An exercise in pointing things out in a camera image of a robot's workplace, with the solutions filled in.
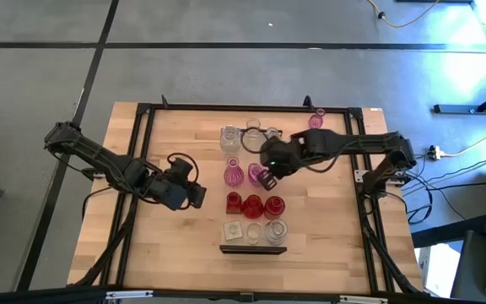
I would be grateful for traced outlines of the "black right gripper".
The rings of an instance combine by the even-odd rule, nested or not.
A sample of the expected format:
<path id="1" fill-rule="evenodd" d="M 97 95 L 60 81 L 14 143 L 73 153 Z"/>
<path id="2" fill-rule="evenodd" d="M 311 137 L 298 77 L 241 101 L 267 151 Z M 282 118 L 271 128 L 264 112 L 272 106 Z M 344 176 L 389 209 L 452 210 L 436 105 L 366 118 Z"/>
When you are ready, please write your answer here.
<path id="1" fill-rule="evenodd" d="M 271 137 L 262 144 L 260 163 L 267 170 L 258 174 L 258 181 L 265 190 L 270 191 L 276 187 L 275 177 L 284 178 L 293 175 L 301 168 L 310 167 L 304 159 L 305 141 L 308 134 L 309 132 L 294 133 L 288 142 Z"/>

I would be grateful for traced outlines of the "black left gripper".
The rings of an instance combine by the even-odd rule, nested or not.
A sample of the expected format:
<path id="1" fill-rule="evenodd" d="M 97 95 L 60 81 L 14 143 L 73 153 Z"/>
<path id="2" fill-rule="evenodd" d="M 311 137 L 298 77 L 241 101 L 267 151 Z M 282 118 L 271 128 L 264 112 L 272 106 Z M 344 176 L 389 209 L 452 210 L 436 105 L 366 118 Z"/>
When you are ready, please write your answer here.
<path id="1" fill-rule="evenodd" d="M 174 159 L 170 168 L 159 175 L 162 185 L 158 202 L 171 210 L 200 209 L 203 206 L 205 187 L 190 182 L 188 175 L 193 169 L 191 163 L 183 159 Z"/>

